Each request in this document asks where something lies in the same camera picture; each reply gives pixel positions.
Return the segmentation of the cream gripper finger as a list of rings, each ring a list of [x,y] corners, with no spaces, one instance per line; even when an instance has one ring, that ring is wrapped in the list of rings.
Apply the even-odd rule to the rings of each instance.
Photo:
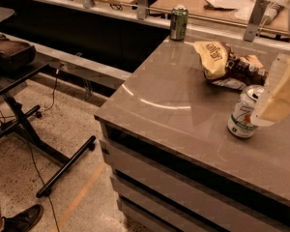
[[[268,127],[290,115],[290,55],[278,54],[273,61],[254,111],[253,125]]]

